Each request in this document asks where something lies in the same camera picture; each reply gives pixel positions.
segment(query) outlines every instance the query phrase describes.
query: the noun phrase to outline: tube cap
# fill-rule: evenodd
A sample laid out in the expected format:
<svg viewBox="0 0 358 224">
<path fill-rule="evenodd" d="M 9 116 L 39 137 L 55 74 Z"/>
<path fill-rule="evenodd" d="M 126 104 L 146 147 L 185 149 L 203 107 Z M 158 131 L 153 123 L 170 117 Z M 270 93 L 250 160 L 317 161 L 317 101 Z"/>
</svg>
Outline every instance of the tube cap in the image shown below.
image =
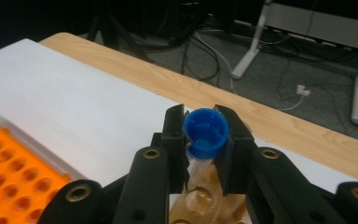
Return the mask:
<svg viewBox="0 0 358 224">
<path fill-rule="evenodd" d="M 185 119 L 183 130 L 191 140 L 187 153 L 199 161 L 213 159 L 228 138 L 228 124 L 225 117 L 208 108 L 191 112 Z"/>
</svg>

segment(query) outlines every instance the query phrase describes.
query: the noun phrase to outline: blue cap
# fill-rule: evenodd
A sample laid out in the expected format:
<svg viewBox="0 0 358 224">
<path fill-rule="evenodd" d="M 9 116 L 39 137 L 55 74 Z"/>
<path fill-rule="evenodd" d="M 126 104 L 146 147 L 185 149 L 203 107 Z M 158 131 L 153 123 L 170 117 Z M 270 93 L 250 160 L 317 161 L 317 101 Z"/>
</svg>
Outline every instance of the blue cap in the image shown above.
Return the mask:
<svg viewBox="0 0 358 224">
<path fill-rule="evenodd" d="M 183 130 L 191 140 L 187 153 L 196 160 L 213 159 L 228 138 L 228 124 L 219 112 L 202 108 L 187 115 Z"/>
</svg>

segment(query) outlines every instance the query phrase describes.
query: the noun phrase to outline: wooden table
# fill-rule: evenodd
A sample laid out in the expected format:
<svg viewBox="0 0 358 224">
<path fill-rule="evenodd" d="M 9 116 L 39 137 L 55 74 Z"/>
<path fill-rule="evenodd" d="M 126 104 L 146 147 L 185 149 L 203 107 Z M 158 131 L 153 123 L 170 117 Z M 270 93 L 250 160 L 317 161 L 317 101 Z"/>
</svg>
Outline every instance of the wooden table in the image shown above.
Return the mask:
<svg viewBox="0 0 358 224">
<path fill-rule="evenodd" d="M 40 44 L 189 108 L 234 109 L 254 136 L 358 178 L 358 140 L 69 34 Z"/>
</svg>

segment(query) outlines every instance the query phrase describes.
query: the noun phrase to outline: gray carpet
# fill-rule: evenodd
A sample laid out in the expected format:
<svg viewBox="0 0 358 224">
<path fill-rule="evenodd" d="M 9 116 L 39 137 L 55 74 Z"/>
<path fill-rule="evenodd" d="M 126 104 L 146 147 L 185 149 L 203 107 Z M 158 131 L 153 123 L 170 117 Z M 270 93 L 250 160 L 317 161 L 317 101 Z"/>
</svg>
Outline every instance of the gray carpet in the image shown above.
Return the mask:
<svg viewBox="0 0 358 224">
<path fill-rule="evenodd" d="M 228 68 L 222 57 L 218 56 L 220 75 L 207 82 L 225 91 L 232 91 L 230 69 L 237 65 L 250 48 L 251 40 L 216 31 L 199 31 L 198 34 L 205 43 L 224 56 L 231 67 Z M 159 43 L 155 39 L 139 40 L 148 44 Z M 100 35 L 95 42 L 102 43 Z M 347 52 L 308 41 L 300 42 L 308 49 L 316 50 L 329 58 Z M 122 40 L 119 43 L 121 50 L 128 52 L 126 44 Z M 259 52 L 243 77 L 233 81 L 238 95 L 272 108 L 285 109 L 299 102 L 301 96 L 296 94 L 296 86 L 304 85 L 310 88 L 310 96 L 304 97 L 303 102 L 296 108 L 284 112 L 358 139 L 358 126 L 351 123 L 351 100 L 354 78 L 358 75 L 358 57 L 340 63 L 311 62 L 282 56 L 271 51 L 267 45 L 261 44 L 261 47 L 265 49 L 263 51 L 270 53 Z M 186 44 L 172 50 L 146 53 L 155 64 L 179 73 L 185 49 Z M 212 75 L 215 71 L 215 60 L 194 44 L 189 44 L 186 55 L 189 68 L 185 67 L 185 76 L 200 79 Z M 317 59 L 307 54 L 300 56 Z"/>
</svg>

